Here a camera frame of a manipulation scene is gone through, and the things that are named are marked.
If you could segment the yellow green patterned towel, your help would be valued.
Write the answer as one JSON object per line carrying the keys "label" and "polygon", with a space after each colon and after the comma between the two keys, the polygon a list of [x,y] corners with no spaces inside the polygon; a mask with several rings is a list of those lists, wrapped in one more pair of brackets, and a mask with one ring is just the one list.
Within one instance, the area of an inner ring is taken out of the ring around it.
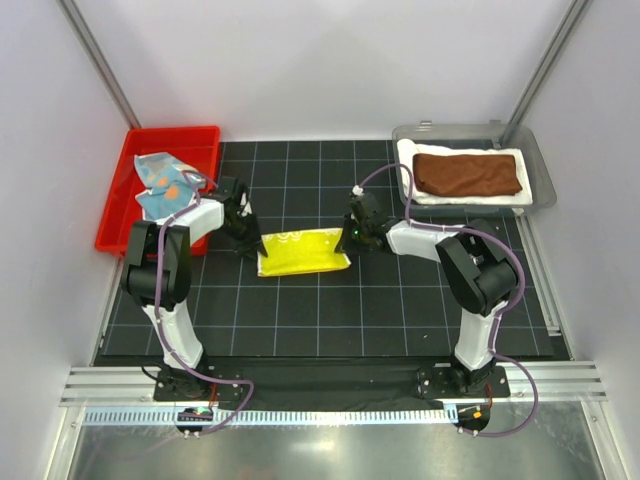
{"label": "yellow green patterned towel", "polygon": [[259,254],[257,275],[281,277],[345,270],[349,257],[335,251],[341,228],[297,230],[262,236],[267,255]]}

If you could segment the white towel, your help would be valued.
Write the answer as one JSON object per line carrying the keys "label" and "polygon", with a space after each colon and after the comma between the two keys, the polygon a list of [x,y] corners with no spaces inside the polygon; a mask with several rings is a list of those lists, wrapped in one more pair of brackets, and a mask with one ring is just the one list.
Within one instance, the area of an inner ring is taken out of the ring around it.
{"label": "white towel", "polygon": [[[519,149],[478,149],[463,148],[453,149],[449,147],[436,146],[424,143],[416,143],[410,139],[401,139],[395,142],[397,159],[408,167],[407,170],[399,170],[400,188],[406,197],[412,199],[419,205],[428,206],[452,206],[452,205],[492,205],[492,206],[529,206],[533,203],[533,193],[529,173],[527,172],[524,154]],[[517,177],[521,182],[523,190],[516,195],[491,196],[491,197],[439,197],[428,193],[423,193],[416,188],[413,175],[413,156],[418,153],[428,153],[435,155],[459,155],[459,154],[508,154],[513,155],[516,160]]]}

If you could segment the brown towel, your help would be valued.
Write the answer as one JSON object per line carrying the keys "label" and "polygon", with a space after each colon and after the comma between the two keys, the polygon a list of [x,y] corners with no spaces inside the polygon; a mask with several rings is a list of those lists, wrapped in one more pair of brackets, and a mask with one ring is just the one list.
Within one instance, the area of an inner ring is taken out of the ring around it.
{"label": "brown towel", "polygon": [[523,190],[516,160],[508,154],[413,156],[416,188],[439,197],[516,195]]}

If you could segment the colourful patterned towel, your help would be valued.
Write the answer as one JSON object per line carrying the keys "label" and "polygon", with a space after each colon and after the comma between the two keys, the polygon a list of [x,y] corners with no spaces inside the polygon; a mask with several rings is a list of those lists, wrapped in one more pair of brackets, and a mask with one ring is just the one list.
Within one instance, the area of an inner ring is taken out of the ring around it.
{"label": "colourful patterned towel", "polygon": [[200,172],[168,152],[134,156],[134,168],[143,191],[135,196],[142,219],[163,219],[189,206],[195,200],[195,189],[207,180]]}

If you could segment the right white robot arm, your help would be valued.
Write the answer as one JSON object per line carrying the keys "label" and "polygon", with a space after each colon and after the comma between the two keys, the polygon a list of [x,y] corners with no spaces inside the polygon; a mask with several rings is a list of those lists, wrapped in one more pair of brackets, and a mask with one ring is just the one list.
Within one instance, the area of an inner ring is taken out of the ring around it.
{"label": "right white robot arm", "polygon": [[496,364],[502,316],[519,301],[524,273],[517,258],[475,220],[462,226],[427,225],[389,218],[373,194],[355,188],[335,251],[362,255],[379,251],[437,262],[461,309],[451,364],[438,379],[447,391],[473,396],[486,389]]}

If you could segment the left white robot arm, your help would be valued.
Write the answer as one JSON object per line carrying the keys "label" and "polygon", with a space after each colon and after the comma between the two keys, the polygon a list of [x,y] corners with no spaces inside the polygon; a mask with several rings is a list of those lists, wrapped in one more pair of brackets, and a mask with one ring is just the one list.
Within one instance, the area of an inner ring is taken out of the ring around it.
{"label": "left white robot arm", "polygon": [[256,260],[267,254],[249,188],[238,178],[222,177],[182,210],[132,226],[120,285],[150,319],[163,349],[156,401],[239,402],[252,391],[252,382],[241,375],[213,375],[189,315],[191,247],[215,231],[232,239],[241,256]]}

